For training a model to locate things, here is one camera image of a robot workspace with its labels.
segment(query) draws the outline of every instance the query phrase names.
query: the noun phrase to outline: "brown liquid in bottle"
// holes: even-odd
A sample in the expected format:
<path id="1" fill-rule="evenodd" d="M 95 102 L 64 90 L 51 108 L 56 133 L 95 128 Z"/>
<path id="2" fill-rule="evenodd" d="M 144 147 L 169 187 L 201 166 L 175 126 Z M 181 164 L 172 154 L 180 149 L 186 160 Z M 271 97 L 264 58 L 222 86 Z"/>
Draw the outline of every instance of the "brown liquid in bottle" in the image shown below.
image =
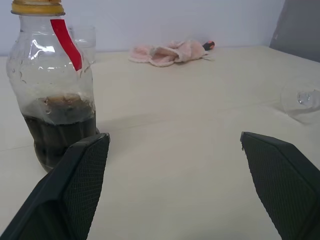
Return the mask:
<path id="1" fill-rule="evenodd" d="M 43 118 L 30 114 L 43 107 Z M 59 163 L 70 145 L 96 134 L 93 105 L 75 94 L 37 99 L 26 112 L 23 116 L 34 139 L 36 156 L 47 172 Z"/>

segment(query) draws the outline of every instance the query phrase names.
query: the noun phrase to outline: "yellow bottle cap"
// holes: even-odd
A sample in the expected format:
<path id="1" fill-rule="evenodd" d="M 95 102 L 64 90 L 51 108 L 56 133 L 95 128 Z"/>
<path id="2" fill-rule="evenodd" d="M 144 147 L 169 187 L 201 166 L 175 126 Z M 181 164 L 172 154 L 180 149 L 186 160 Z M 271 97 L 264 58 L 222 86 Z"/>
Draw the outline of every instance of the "yellow bottle cap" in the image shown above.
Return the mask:
<path id="1" fill-rule="evenodd" d="M 65 15 L 61 0 L 13 0 L 12 13 L 18 15 Z"/>

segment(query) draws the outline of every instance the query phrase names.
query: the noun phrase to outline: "pink towel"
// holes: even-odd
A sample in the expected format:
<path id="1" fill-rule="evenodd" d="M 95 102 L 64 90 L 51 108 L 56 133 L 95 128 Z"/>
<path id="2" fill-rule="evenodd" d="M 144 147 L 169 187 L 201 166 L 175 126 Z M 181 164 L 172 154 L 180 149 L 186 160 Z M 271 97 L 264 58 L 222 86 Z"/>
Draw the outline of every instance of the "pink towel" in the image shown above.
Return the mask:
<path id="1" fill-rule="evenodd" d="M 167 46 L 141 45 L 130 51 L 129 60 L 135 63 L 150 63 L 156 67 L 167 67 L 174 63 L 201 59 L 208 52 L 198 41 L 173 41 Z"/>

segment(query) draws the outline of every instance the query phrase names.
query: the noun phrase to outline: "red label strip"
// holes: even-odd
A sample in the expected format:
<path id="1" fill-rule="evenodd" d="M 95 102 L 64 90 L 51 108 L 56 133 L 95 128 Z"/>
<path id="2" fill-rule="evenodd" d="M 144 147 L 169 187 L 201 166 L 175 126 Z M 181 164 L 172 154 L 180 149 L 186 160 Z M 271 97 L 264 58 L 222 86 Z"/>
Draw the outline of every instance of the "red label strip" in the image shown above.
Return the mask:
<path id="1" fill-rule="evenodd" d="M 74 43 L 72 42 L 71 37 L 69 36 L 65 20 L 51 19 L 50 21 L 53 31 L 56 37 L 58 38 L 63 50 L 69 56 L 74 66 L 74 69 L 76 71 L 82 69 L 81 55 Z"/>

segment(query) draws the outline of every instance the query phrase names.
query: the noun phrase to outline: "table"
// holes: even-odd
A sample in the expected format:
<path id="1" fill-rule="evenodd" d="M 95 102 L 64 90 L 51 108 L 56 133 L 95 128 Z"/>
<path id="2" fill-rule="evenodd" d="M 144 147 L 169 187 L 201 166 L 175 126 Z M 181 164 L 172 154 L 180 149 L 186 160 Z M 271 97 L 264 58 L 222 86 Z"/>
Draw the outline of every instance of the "table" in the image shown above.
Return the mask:
<path id="1" fill-rule="evenodd" d="M 280 240 L 260 202 L 242 131 L 296 145 L 318 168 L 320 128 L 281 110 L 280 93 L 320 64 L 265 46 L 156 68 L 100 53 L 97 126 L 111 144 L 89 240 Z M 0 233 L 46 174 L 0 57 Z"/>

